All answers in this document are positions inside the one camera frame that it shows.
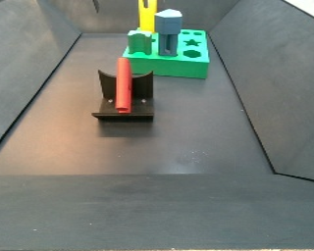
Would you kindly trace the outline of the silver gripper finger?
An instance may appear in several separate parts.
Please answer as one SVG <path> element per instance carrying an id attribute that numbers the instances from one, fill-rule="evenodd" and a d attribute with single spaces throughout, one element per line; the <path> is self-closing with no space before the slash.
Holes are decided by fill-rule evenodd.
<path id="1" fill-rule="evenodd" d="M 92 1 L 93 1 L 95 11 L 99 13 L 99 2 L 97 0 L 92 0 Z"/>

